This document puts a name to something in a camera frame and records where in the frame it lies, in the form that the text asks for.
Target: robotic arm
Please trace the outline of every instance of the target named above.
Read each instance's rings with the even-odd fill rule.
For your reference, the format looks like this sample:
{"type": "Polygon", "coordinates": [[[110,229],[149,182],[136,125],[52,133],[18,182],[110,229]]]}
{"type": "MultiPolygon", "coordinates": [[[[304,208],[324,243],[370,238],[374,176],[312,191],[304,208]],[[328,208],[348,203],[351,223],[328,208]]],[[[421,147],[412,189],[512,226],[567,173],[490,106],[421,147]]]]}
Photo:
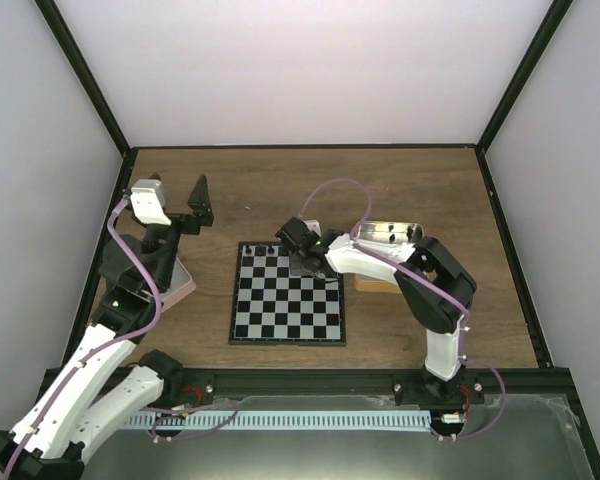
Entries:
{"type": "Polygon", "coordinates": [[[414,317],[427,331],[424,369],[429,391],[442,397],[452,390],[450,385],[462,368],[461,313],[395,266],[376,258],[379,256],[400,264],[427,281],[429,275],[435,274],[432,283],[468,309],[476,282],[438,240],[425,237],[416,244],[389,245],[358,240],[356,243],[363,247],[361,250],[354,246],[349,234],[328,230],[319,235],[296,217],[285,223],[276,237],[300,259],[307,271],[317,277],[355,273],[398,285],[414,317]]]}
{"type": "MultiPolygon", "coordinates": [[[[207,179],[201,176],[191,193],[192,214],[165,214],[164,189],[157,175],[138,181],[130,198],[133,218],[146,232],[142,241],[130,235],[122,239],[156,283],[164,311],[195,288],[176,254],[181,235],[197,235],[202,226],[213,224],[207,179]]],[[[106,279],[107,289],[80,345],[34,408],[10,432],[0,431],[1,471],[21,450],[9,478],[77,480],[95,451],[132,414],[148,404],[177,404],[182,365],[159,351],[144,355],[122,383],[93,404],[142,336],[115,343],[84,363],[82,359],[104,343],[147,326],[156,311],[146,281],[114,240],[104,249],[98,273],[106,279]],[[50,408],[34,427],[50,400],[50,408]]]]}

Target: wooden tabletop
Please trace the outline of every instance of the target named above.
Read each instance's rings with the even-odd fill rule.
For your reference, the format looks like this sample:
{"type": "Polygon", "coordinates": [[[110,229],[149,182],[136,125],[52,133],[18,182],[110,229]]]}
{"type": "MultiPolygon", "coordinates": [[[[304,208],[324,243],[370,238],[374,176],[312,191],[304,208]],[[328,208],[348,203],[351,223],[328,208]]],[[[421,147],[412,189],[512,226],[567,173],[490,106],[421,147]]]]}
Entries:
{"type": "MultiPolygon", "coordinates": [[[[183,236],[179,258],[197,290],[167,311],[129,358],[160,349],[190,367],[419,368],[425,331],[399,294],[363,293],[345,277],[347,345],[229,345],[237,247],[271,241],[320,183],[355,178],[373,194],[371,219],[417,222],[478,283],[467,354],[498,367],[535,367],[535,357],[484,183],[471,149],[141,150],[132,181],[158,172],[169,212],[186,212],[200,174],[215,214],[200,236],[183,236]]],[[[365,210],[349,184],[320,193],[305,218],[348,231],[365,210]]],[[[142,238],[127,213],[118,229],[142,238]]]]}

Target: white perforated rail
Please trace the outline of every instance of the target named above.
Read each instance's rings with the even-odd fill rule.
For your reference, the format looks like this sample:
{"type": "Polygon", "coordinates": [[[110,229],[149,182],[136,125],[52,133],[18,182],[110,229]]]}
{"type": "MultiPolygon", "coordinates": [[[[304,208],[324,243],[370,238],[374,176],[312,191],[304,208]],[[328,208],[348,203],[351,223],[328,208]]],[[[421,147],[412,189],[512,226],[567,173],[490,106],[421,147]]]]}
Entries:
{"type": "MultiPolygon", "coordinates": [[[[183,430],[206,430],[231,415],[226,411],[198,412],[186,420],[169,419],[158,430],[177,427],[183,430]]],[[[156,420],[152,412],[138,412],[123,430],[147,430],[156,420]]],[[[428,411],[246,411],[223,430],[381,430],[393,432],[428,432],[428,411]]]]}

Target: black and white checkered board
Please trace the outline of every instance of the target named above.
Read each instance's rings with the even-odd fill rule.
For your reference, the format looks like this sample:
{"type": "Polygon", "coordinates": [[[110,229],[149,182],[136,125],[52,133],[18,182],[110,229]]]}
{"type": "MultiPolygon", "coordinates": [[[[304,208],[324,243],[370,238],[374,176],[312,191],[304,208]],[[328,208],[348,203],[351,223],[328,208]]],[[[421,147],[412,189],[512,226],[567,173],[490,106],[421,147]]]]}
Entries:
{"type": "Polygon", "coordinates": [[[279,243],[241,242],[229,343],[344,345],[342,276],[292,276],[279,243]]]}

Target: white wall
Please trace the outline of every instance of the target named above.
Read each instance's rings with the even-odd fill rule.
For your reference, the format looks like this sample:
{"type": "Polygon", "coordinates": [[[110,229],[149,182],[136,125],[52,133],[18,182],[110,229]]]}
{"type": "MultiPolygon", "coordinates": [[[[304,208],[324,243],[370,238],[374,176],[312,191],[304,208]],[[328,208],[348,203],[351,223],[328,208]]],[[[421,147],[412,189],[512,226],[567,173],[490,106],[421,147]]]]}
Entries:
{"type": "Polygon", "coordinates": [[[550,0],[59,0],[132,145],[476,142],[550,0]]]}
{"type": "Polygon", "coordinates": [[[574,2],[488,152],[551,353],[600,450],[600,0],[574,2]]]}
{"type": "Polygon", "coordinates": [[[59,365],[119,165],[35,3],[0,0],[0,429],[59,365]]]}

